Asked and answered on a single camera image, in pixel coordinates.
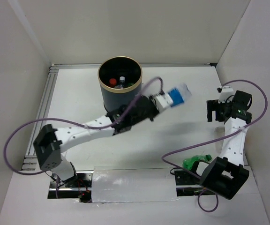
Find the clear bottle blue label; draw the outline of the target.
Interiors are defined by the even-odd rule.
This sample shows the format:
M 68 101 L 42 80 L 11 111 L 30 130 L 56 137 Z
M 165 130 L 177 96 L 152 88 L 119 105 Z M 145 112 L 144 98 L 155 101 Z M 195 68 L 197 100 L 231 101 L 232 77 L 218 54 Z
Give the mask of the clear bottle blue label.
M 188 89 L 188 86 L 185 83 L 182 83 L 179 86 L 172 88 L 167 92 L 167 94 L 172 100 L 170 107 L 176 107 L 178 105 L 181 105 L 187 102 L 192 96 L 191 91 Z

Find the small bottle red cap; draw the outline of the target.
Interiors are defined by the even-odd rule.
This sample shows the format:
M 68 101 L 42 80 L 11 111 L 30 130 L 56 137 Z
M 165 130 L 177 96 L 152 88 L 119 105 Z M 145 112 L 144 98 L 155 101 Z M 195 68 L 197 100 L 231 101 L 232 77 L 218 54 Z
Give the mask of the small bottle red cap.
M 115 87 L 117 85 L 117 80 L 115 79 L 115 78 L 111 78 L 110 80 L 109 80 L 109 86 L 110 87 Z

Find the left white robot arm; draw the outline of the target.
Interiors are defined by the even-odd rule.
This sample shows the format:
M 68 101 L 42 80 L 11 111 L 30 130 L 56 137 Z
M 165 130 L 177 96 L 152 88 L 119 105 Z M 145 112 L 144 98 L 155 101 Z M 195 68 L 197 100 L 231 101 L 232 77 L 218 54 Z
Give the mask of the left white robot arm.
M 82 127 L 43 126 L 33 142 L 40 170 L 52 171 L 65 187 L 72 187 L 77 183 L 78 176 L 73 164 L 63 157 L 64 152 L 82 143 L 127 132 L 132 126 L 146 119 L 153 121 L 160 114 L 155 100 L 146 96 L 140 96 L 121 119 L 120 116 L 126 111 L 127 106 L 122 105 Z

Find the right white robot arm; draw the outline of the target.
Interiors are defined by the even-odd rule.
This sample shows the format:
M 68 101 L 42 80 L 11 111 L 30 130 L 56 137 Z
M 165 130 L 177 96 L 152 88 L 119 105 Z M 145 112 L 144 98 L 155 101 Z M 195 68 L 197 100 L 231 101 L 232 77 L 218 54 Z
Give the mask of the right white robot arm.
M 190 180 L 195 184 L 231 200 L 249 177 L 244 168 L 243 152 L 247 125 L 252 114 L 248 112 L 251 94 L 234 91 L 230 86 L 218 88 L 219 99 L 208 100 L 207 121 L 223 122 L 226 139 L 221 153 L 204 170 L 190 171 Z

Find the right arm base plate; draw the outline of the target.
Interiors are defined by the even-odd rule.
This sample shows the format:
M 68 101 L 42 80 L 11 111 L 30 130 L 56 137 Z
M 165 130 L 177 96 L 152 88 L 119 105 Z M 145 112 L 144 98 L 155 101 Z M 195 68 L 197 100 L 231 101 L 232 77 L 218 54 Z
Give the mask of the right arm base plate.
M 203 187 L 199 185 L 199 180 L 184 170 L 173 169 L 170 173 L 175 178 L 178 197 L 197 196 L 203 191 Z

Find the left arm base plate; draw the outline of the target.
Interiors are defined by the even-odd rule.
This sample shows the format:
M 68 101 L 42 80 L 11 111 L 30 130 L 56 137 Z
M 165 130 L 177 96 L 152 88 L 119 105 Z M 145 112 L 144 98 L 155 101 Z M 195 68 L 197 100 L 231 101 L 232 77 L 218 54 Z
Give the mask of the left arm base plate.
M 92 175 L 93 171 L 78 171 L 77 180 L 66 187 L 61 180 L 57 182 L 57 175 L 47 174 L 50 177 L 48 199 L 76 199 L 80 203 L 92 202 Z

